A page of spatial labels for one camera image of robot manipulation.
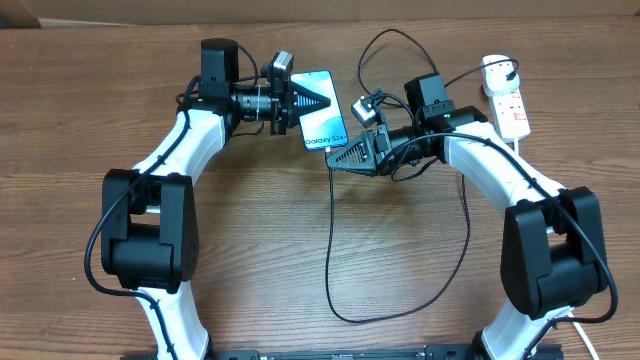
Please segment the blue-framed smartphone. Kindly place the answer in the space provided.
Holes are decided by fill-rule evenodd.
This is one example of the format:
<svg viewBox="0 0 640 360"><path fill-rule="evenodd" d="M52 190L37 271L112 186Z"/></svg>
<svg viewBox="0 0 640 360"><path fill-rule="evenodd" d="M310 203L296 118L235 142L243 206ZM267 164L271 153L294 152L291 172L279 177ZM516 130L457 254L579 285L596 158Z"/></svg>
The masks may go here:
<svg viewBox="0 0 640 360"><path fill-rule="evenodd" d="M344 146L348 142L348 134L331 73L328 70L295 73L290 80L331 100L328 108L300 118L305 149L321 151Z"/></svg>

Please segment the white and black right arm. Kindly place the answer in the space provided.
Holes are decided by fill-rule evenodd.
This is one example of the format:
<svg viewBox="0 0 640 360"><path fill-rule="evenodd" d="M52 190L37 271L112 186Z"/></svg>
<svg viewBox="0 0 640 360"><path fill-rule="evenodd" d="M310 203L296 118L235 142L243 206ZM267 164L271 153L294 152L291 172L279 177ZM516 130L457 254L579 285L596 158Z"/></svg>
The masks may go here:
<svg viewBox="0 0 640 360"><path fill-rule="evenodd" d="M329 170L393 176L403 165L441 161L458 170L504 219L500 276L507 300L493 322L455 359L560 359L542 340L572 311L609 291L609 320L618 292L607 266L599 201L586 187L566 189L537 172L499 138L477 108L458 108L439 73L404 86L410 125L391 130L379 108L384 93L360 98L352 111L365 130L327 158Z"/></svg>

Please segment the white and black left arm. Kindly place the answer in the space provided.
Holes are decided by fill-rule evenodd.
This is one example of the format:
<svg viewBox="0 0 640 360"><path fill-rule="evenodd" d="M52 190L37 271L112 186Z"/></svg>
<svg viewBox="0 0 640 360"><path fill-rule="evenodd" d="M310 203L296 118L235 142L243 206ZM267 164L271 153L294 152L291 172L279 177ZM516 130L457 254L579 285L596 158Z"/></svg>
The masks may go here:
<svg viewBox="0 0 640 360"><path fill-rule="evenodd" d="M155 359L214 356L191 286L199 257L194 186L239 124L269 125L273 135L299 127L308 151L347 139L329 71L295 73L293 55L279 51L243 78L244 51L231 39L202 40L201 71L176 98L174 127L145 160L103 180L85 276L100 293L138 300L157 341Z"/></svg>

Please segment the white charger plug adapter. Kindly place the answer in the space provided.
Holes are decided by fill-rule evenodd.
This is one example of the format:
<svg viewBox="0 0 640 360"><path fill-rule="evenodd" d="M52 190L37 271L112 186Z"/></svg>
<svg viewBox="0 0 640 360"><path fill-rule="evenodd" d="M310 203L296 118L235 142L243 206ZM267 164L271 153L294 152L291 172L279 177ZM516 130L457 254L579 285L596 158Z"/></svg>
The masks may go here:
<svg viewBox="0 0 640 360"><path fill-rule="evenodd" d="M505 55L492 54L482 58L483 90L486 96L495 97L512 93L520 87L517 65Z"/></svg>

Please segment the white power strip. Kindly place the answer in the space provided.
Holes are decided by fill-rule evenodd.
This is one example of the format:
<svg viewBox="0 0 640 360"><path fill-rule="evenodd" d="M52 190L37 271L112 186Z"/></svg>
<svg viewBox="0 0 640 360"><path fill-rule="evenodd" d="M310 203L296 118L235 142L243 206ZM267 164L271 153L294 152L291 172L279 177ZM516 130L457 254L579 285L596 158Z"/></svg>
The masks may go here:
<svg viewBox="0 0 640 360"><path fill-rule="evenodd" d="M520 141L531 133L519 90L489 98L494 126L505 143Z"/></svg>

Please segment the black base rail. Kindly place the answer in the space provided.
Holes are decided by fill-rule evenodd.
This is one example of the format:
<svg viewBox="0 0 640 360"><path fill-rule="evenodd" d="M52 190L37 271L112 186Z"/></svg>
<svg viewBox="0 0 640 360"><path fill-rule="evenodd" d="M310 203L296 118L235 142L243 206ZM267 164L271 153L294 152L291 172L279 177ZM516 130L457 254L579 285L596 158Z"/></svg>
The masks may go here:
<svg viewBox="0 0 640 360"><path fill-rule="evenodd" d="M205 360L481 360L470 345L427 345L420 349L259 353L256 350L208 351Z"/></svg>

